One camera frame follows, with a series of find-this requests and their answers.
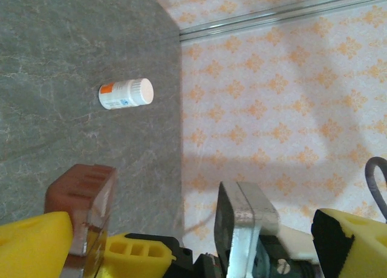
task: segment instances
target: aluminum strip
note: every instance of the aluminum strip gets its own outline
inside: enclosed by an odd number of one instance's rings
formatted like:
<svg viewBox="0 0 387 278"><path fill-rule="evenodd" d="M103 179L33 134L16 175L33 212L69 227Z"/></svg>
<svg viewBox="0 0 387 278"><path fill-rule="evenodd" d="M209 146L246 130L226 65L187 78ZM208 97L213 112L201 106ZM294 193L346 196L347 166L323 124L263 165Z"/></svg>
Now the aluminum strip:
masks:
<svg viewBox="0 0 387 278"><path fill-rule="evenodd" d="M234 30L272 24L277 21L305 18L328 11L354 8L376 1L385 0L308 0L183 29L180 31L180 41L184 42Z"/></svg>

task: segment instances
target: gray cable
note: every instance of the gray cable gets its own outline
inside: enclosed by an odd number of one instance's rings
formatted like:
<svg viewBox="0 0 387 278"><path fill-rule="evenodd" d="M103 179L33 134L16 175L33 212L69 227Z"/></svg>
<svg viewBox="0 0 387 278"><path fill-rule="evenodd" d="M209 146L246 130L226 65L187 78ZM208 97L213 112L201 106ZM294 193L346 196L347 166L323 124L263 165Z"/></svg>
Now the gray cable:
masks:
<svg viewBox="0 0 387 278"><path fill-rule="evenodd" d="M370 160L367 161L367 163L365 164L365 180L367 181L369 191L374 197L377 206L382 212L382 215L387 220L387 204L383 199L383 196L380 193L380 190L377 187L375 181L374 171L376 166L380 168L387 182L387 160L382 157L372 157Z"/></svg>

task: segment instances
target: yellow foam block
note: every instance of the yellow foam block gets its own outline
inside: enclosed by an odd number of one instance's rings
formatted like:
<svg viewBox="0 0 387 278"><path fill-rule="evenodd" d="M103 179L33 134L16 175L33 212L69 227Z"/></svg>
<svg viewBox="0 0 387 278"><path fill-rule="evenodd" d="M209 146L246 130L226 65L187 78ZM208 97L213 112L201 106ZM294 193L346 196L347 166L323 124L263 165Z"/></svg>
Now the yellow foam block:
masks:
<svg viewBox="0 0 387 278"><path fill-rule="evenodd" d="M176 258L159 241L109 237L103 256L103 278L162 278Z"/></svg>
<svg viewBox="0 0 387 278"><path fill-rule="evenodd" d="M339 277L387 277L387 224L338 210L321 211L340 223L346 237L354 238Z"/></svg>
<svg viewBox="0 0 387 278"><path fill-rule="evenodd" d="M66 212L0 227L1 278L58 278L73 240Z"/></svg>

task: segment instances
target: orange label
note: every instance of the orange label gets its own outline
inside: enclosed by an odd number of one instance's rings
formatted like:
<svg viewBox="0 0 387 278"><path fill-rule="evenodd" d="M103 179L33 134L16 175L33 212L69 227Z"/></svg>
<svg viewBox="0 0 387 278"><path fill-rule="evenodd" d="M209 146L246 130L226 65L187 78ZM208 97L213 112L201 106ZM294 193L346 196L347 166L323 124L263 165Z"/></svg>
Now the orange label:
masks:
<svg viewBox="0 0 387 278"><path fill-rule="evenodd" d="M114 83L110 83L108 85L103 85L101 87L100 93L101 94L108 94L108 93L112 92L113 91L113 85L114 85Z"/></svg>

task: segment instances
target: white pill bottle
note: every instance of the white pill bottle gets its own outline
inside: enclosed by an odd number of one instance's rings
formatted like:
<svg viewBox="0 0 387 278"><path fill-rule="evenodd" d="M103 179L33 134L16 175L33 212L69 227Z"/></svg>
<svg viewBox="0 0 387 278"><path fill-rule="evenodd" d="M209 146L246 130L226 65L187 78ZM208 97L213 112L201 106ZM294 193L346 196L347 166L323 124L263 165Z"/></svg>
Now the white pill bottle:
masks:
<svg viewBox="0 0 387 278"><path fill-rule="evenodd" d="M98 97L107 110L148 105L153 101L153 86L148 79L126 80L102 85Z"/></svg>

